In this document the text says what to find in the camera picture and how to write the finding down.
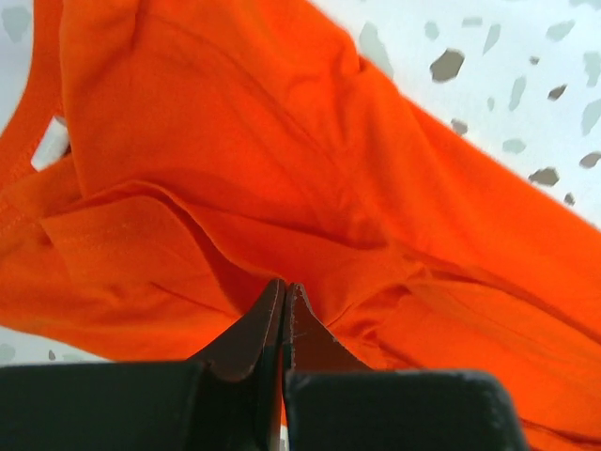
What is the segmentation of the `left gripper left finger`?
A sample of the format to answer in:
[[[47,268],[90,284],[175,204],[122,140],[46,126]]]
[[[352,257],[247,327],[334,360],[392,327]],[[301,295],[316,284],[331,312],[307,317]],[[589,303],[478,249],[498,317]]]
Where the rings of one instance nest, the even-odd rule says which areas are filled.
[[[277,450],[281,441],[285,282],[268,282],[252,308],[193,359],[203,364],[190,450]]]

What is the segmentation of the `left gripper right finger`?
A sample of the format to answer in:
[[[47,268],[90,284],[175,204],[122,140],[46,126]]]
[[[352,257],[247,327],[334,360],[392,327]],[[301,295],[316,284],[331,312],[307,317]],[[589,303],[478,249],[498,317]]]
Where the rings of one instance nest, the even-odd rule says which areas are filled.
[[[283,396],[292,450],[373,450],[368,418],[373,370],[316,317],[304,286],[289,287],[283,330]]]

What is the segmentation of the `orange t shirt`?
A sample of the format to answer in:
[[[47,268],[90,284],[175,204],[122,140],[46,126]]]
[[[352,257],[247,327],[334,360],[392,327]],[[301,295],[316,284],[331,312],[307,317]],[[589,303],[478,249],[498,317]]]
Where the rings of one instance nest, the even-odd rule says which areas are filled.
[[[37,1],[1,136],[1,323],[174,360],[270,279],[377,369],[507,387],[600,446],[600,235],[403,97],[306,1]]]

